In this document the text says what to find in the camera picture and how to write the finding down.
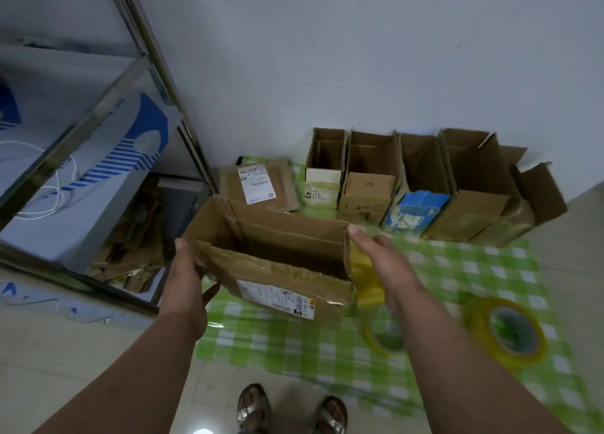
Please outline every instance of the wall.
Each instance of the wall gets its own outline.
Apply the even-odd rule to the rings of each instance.
[[[457,126],[553,161],[568,199],[604,178],[603,0],[141,1],[214,166],[300,160],[315,125]],[[110,0],[0,2],[2,27],[127,42]]]

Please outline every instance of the person's left hand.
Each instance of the person's left hand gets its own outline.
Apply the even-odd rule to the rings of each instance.
[[[159,315],[176,313],[185,316],[192,324],[197,339],[204,335],[208,326],[208,315],[205,306],[220,290],[215,284],[205,293],[201,292],[201,281],[195,270],[193,249],[183,238],[175,241],[176,256],[170,267],[170,274],[165,281],[164,293],[159,306]]]

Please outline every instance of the coiled white cord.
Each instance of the coiled white cord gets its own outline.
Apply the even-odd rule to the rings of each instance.
[[[16,140],[3,140],[0,141],[0,145],[4,145],[6,143],[12,143],[15,145],[23,145],[26,147],[30,147],[30,148],[36,148],[38,151],[40,152],[44,152],[44,150],[36,145],[32,145],[31,143],[26,143],[26,142],[18,142]],[[73,170],[71,173],[71,181],[77,181],[77,163],[76,163],[76,159],[70,155],[70,159],[73,161]],[[65,205],[67,205],[67,202],[70,199],[70,196],[68,196],[68,194],[66,193],[66,191],[64,191],[63,189],[61,189],[61,180],[59,178],[59,171],[57,170],[54,173],[54,178],[57,181],[57,185],[56,186],[51,186],[51,185],[44,185],[42,186],[40,189],[53,189],[54,191],[56,191],[57,193],[57,198],[54,201],[54,205],[51,209],[48,210],[44,210],[42,212],[19,212],[17,213],[17,216],[15,216],[16,219],[18,220],[26,220],[26,221],[35,221],[35,220],[42,220],[44,218],[48,218],[51,215],[54,215],[56,212],[58,212],[59,210],[61,210]]]

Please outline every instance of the green checkered tablecloth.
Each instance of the green checkered tablecloth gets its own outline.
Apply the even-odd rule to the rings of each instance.
[[[295,179],[303,181],[303,167],[292,167]],[[334,217],[326,210],[301,212]],[[377,233],[379,229],[367,231]],[[543,285],[539,262],[527,242],[518,240],[509,247],[495,248],[428,241],[413,233],[396,234],[392,239],[422,282],[455,317],[461,317],[460,302],[468,293],[511,299],[528,308],[541,324],[548,352],[540,364],[525,368],[518,378],[573,432],[602,430],[601,414],[576,372],[572,351]],[[223,290],[211,301],[208,320],[210,327],[196,346],[200,359],[302,378],[375,414],[425,416],[408,356],[386,359],[369,349],[359,334],[354,307],[341,328],[330,330],[241,301]]]

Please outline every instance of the metal shelf frame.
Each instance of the metal shelf frame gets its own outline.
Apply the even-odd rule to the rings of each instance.
[[[48,149],[0,196],[0,232],[10,223],[19,210],[34,197],[40,187],[53,176],[61,164],[96,130],[103,117],[110,112],[120,97],[147,71],[150,73],[164,103],[176,106],[179,110],[181,124],[177,130],[200,177],[208,184],[210,193],[218,192],[199,140],[192,129],[187,110],[182,104],[165,59],[148,25],[140,1],[113,1],[132,36],[134,46],[0,34],[0,44],[134,59],[124,72],[105,89],[97,102],[78,121],[69,125]],[[158,287],[158,292],[154,293],[153,301],[146,302],[87,275],[67,270],[60,264],[44,261],[1,243],[0,269],[5,272],[23,275],[38,284],[39,282],[53,284],[61,292],[67,290],[77,293],[78,296],[84,295],[94,298],[95,301],[107,302],[118,309],[127,309],[150,316],[155,316],[158,312],[157,303],[161,297],[162,283]]]

